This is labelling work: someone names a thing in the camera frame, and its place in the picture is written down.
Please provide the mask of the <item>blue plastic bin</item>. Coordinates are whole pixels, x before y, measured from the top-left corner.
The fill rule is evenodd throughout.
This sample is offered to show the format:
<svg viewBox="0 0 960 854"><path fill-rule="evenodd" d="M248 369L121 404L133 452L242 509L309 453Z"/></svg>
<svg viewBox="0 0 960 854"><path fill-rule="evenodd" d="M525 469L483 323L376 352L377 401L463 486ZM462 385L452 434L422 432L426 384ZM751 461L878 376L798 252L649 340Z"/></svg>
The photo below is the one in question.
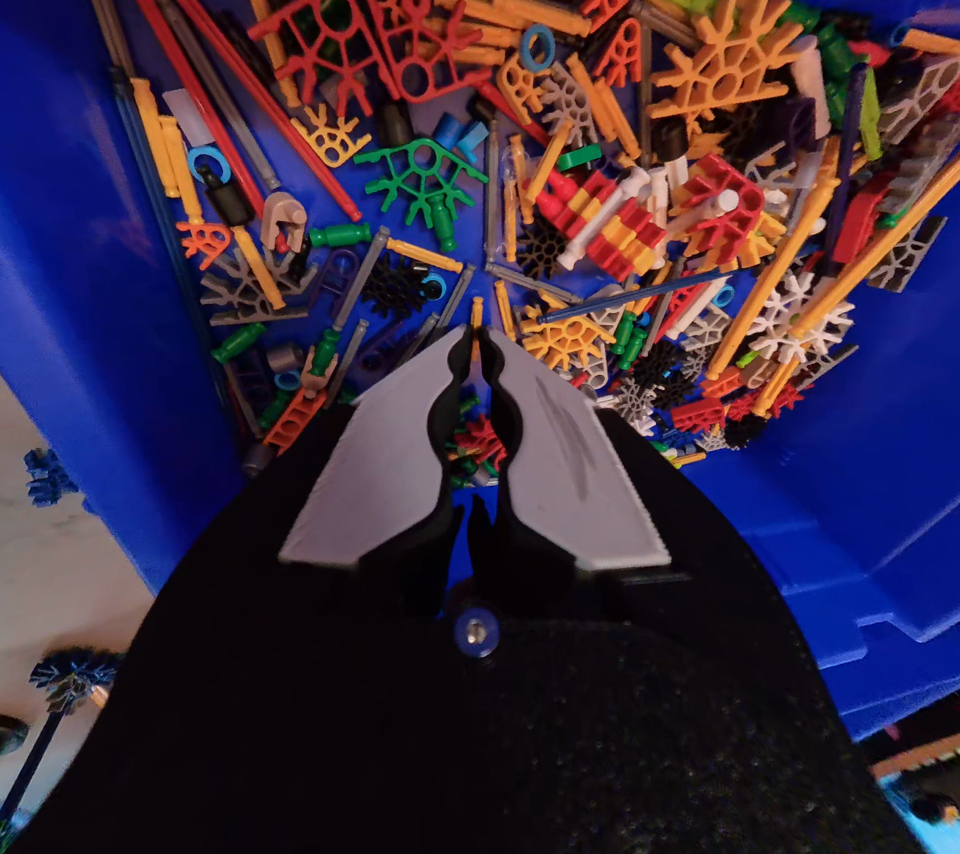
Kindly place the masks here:
<svg viewBox="0 0 960 854"><path fill-rule="evenodd" d="M958 0L800 0L958 33ZM2 374L147 584L239 489L234 415L90 0L2 0ZM850 732L958 688L958 189L850 359L688 468L786 595Z"/></svg>

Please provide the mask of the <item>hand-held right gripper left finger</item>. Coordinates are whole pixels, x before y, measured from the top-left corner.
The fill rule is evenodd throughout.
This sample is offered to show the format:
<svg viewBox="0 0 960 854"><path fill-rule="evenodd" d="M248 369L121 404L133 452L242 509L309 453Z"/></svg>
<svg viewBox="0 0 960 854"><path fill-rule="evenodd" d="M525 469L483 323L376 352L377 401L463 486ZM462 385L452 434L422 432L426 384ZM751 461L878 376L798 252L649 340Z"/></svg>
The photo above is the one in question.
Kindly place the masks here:
<svg viewBox="0 0 960 854"><path fill-rule="evenodd" d="M445 443L459 419L471 328L452 328L354 404L279 559L357 566L392 545L446 538L453 520Z"/></svg>

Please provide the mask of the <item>grey connector with blue rod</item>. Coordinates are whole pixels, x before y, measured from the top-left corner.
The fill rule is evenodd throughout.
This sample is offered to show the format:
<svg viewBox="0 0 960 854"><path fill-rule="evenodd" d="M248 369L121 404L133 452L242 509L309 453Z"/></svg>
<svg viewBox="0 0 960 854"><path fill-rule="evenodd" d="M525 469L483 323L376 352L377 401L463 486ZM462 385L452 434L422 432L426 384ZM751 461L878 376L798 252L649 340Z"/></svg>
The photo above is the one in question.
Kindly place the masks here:
<svg viewBox="0 0 960 854"><path fill-rule="evenodd" d="M104 648L74 646L48 653L34 666L29 680L34 687L45 692L47 718L2 803L3 836L11 829L20 801L61 721L89 700L96 688L108 689L113 684L125 656L125 653Z"/></svg>

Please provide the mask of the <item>blue connector with black rod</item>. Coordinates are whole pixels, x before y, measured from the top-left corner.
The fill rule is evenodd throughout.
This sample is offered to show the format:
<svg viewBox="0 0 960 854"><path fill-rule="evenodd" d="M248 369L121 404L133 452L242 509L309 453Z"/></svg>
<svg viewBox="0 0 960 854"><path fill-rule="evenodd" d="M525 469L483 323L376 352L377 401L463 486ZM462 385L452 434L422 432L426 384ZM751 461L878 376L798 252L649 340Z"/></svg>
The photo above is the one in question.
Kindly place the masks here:
<svg viewBox="0 0 960 854"><path fill-rule="evenodd" d="M80 492L52 449L32 449L24 455L23 462L30 477L27 493L34 507L51 507L63 496Z"/></svg>

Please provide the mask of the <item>pile of toy construction pieces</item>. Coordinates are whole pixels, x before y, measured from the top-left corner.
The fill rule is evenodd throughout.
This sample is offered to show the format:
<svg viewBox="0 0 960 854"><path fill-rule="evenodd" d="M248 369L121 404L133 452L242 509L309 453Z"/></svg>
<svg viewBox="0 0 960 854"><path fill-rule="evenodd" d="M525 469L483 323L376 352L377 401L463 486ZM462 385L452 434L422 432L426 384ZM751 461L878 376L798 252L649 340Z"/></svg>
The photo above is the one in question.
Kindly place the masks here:
<svg viewBox="0 0 960 854"><path fill-rule="evenodd" d="M433 0L431 16L448 20L450 10L461 0ZM516 7L520 0L509 0ZM508 0L503 0L500 13L507 13ZM124 0L132 16L138 20L137 30L141 27L148 31L148 25L139 13L134 14L135 0ZM910 38L918 32L943 33L952 42L958 40L958 0L552 0L555 7L572 9L582 18L594 22L595 29L586 38L567 34L558 28L550 28L556 36L558 47L554 68L561 65L564 57L576 52L583 68L599 68L600 79L591 81L597 96L594 98L594 117L599 111L599 89L602 82L606 88L615 86L615 79L623 77L630 88L629 96L611 90L618 103L623 102L626 119L635 129L632 135L637 147L642 145L642 127L651 128L652 151L654 157L658 150L658 138L666 140L677 128L679 137L680 122L685 121L690 146L686 159L690 167L690 177L696 179L699 172L693 169L694 158L706 154L708 160L714 155L723 156L727 165L741 171L746 166L751 180L761 172L777 172L786 177L786 167L796 162L803 167L804 151L813 150L801 147L803 136L813 134L813 99L825 97L817 106L818 113L823 109L828 132L839 139L842 136L844 112L848 100L848 88L852 73L862 72L866 77L859 111L861 131L859 138L866 138L859 150L868 147L871 153L879 153L874 163L868 163L858 177L869 182L869 176L878 167L876 180L881 177L892 178L894 173L902 179L907 175L904 164L908 157L908 147L918 140L922 129L933 123L932 113L917 120L912 116L921 108L921 93L927 96L927 86L933 87L933 78L921 82L921 74L927 67L921 62L932 64L945 60L938 70L946 71L946 78L938 81L946 89L956 85L958 97L958 53L926 52L915 45L910 47ZM362 10L368 31L378 40L376 18L372 18L367 0L355 0ZM474 0L463 0L462 28L469 32L470 20L482 22L483 18L473 17L472 11L479 7ZM499 6L501 0L477 0L483 6ZM656 20L666 27L676 24L676 32L671 27L671 35L654 29L652 34L652 54L648 62L646 54L642 57L642 72L652 71L654 77L651 92L642 93L641 83L633 83L629 73L636 64L621 69L615 77L617 56L607 49L612 46L613 37L623 26L621 21L630 17L637 20L642 31L647 30L644 20L649 13L650 20ZM343 170L334 171L338 179L345 180L345 187L357 194L362 220L377 216L385 217L388 226L402 235L405 240L426 240L435 248L438 241L427 213L424 221L421 207L426 209L426 200L421 204L417 191L420 184L418 167L426 167L440 158L432 153L426 142L420 144L412 153L413 170L409 177L394 187L391 180L395 168L397 175L405 175L411 166L408 162L405 145L429 130L426 122L441 119L443 108L455 108L466 117L469 94L479 94L470 87L462 91L441 91L439 99L425 104L413 105L401 101L398 110L404 120L413 113L414 133L400 135L403 149L392 149L392 142L384 140L384 133L375 133L375 120L365 119L361 108L351 97L347 104L347 121L360 120L361 134L372 135L365 143L358 157L345 162ZM378 151L390 148L384 157ZM864 229L876 228L883 232L896 223L901 212L905 212L908 201L894 200L893 188L876 184L870 191L879 191L880 199L886 197L892 202L891 212L881 213L880 207L871 209ZM869 337L861 333L864 346L862 356L854 367L859 371L859 380L850 382L840 391L840 376L834 378L838 384L830 387L827 400L814 404L814 413L805 415L798 437L802 452L810 448L813 463L819 469L823 459L836 454L839 457L837 470L841 468L853 476L854 468L866 471L870 483L875 479L888 479L899 476L899 463L894 453L903 460L905 455L911 464L931 466L940 464L944 458L927 452L927 441L946 443L944 463L948 468L958 469L958 428L951 426L951 418L958 417L958 360L950 359L954 350L954 340L958 338L958 320L945 321L949 327L949 338L941 347L934 347L934 306L947 310L948 316L953 307L949 301L957 301L958 291L958 254L944 250L934 256L936 287L939 284L944 291L942 297L913 294L898 295L904 301L894 309L894 295L884 294L883 331L878 325L882 315L881 295L866 294L867 281L864 280L853 295L859 297L861 308L858 316L866 323Z"/></svg>

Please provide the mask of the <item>colourful printed box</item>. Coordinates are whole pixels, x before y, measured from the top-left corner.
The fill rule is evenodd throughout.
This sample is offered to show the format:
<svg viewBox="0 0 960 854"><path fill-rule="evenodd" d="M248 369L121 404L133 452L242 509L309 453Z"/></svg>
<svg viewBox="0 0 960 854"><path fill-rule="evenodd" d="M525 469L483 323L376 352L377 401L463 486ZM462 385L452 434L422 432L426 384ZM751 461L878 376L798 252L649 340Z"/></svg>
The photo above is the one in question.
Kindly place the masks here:
<svg viewBox="0 0 960 854"><path fill-rule="evenodd" d="M874 778L927 852L959 851L959 719L928 709L859 743Z"/></svg>

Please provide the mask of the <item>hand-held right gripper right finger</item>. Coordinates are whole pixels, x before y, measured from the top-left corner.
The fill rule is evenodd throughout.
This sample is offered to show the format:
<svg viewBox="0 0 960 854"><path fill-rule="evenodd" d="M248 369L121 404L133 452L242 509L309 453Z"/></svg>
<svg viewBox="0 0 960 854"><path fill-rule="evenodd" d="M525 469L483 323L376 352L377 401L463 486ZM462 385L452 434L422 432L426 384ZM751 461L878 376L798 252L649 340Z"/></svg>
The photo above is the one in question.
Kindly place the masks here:
<svg viewBox="0 0 960 854"><path fill-rule="evenodd" d="M496 328L481 332L490 417L507 449L499 528L470 531L473 572L518 572L516 550L545 549L584 572L666 568L671 556L592 401Z"/></svg>

